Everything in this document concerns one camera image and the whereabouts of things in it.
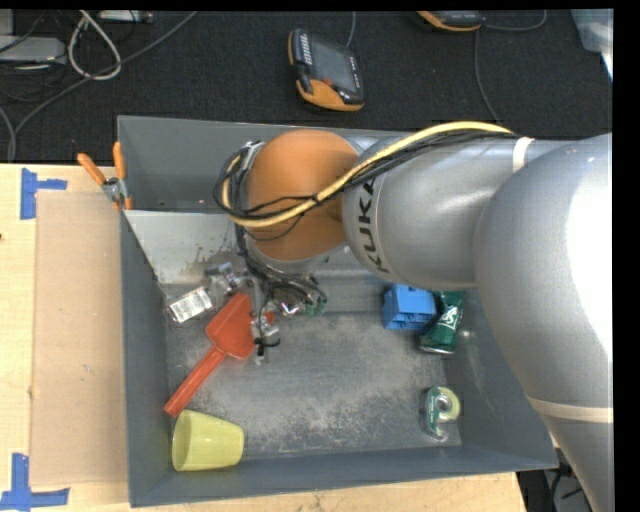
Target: yellow cup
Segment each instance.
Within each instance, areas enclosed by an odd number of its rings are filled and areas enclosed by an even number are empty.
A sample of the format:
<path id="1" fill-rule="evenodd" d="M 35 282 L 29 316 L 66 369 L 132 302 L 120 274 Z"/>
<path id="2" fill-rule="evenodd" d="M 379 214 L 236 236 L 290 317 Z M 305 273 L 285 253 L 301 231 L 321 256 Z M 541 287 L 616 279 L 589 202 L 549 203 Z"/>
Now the yellow cup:
<path id="1" fill-rule="evenodd" d="M 176 471 L 234 466 L 243 451 L 244 432 L 238 425 L 188 409 L 178 416 L 171 445 Z"/>

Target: green can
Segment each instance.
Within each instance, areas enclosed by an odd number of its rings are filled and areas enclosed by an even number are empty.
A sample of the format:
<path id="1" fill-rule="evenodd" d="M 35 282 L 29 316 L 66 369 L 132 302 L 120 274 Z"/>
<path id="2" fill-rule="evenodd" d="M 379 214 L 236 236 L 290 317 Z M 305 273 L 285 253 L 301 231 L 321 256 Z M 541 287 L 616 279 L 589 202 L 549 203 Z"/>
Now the green can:
<path id="1" fill-rule="evenodd" d="M 434 292 L 440 316 L 420 334 L 418 348 L 435 354 L 453 354 L 458 340 L 458 326 L 464 311 L 464 291 Z"/>

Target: white stripe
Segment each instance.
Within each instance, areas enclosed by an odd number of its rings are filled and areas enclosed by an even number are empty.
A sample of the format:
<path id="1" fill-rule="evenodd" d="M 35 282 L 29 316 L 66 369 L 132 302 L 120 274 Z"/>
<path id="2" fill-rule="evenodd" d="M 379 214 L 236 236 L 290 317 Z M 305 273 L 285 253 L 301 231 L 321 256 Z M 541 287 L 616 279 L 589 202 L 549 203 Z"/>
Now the white stripe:
<path id="1" fill-rule="evenodd" d="M 587 421 L 589 423 L 613 423 L 613 407 L 582 407 L 558 404 L 527 397 L 532 407 L 540 414 L 564 420 Z"/>
<path id="2" fill-rule="evenodd" d="M 527 148 L 535 139 L 520 137 L 513 148 L 513 172 L 518 172 L 527 163 Z"/>

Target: gray bin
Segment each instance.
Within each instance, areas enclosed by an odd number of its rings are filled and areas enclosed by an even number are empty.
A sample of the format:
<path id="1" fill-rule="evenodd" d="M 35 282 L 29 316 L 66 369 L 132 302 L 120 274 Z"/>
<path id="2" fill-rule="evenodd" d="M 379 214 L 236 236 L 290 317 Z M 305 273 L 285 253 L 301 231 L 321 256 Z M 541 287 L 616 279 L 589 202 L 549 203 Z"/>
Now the gray bin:
<path id="1" fill-rule="evenodd" d="M 228 247 L 216 251 L 226 217 L 211 199 L 225 160 L 249 140 L 292 128 L 118 119 L 136 203 L 121 218 L 131 505 L 556 467 L 549 433 L 501 355 L 475 292 L 467 293 L 466 336 L 455 355 L 426 354 L 413 334 L 382 328 L 389 283 L 346 252 L 316 274 L 335 299 L 325 317 L 283 324 L 281 346 L 270 349 L 262 365 L 227 358 L 189 404 L 243 428 L 240 463 L 204 472 L 173 469 L 175 420 L 163 406 L 211 343 L 204 335 L 210 318 L 180 328 L 167 320 L 167 296 L 194 287 L 199 270 L 216 258 L 233 258 Z M 433 385 L 450 386 L 462 401 L 445 442 L 420 428 L 420 397 Z"/>

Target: blue toy block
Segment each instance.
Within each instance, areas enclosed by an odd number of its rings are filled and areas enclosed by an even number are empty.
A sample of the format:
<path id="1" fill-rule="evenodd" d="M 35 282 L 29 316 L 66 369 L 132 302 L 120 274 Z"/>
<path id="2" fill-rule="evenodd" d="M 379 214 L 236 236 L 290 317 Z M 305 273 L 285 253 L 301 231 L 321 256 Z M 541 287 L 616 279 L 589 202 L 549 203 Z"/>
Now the blue toy block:
<path id="1" fill-rule="evenodd" d="M 394 284 L 384 294 L 382 321 L 385 329 L 416 331 L 423 329 L 436 311 L 435 297 L 430 291 Z"/>

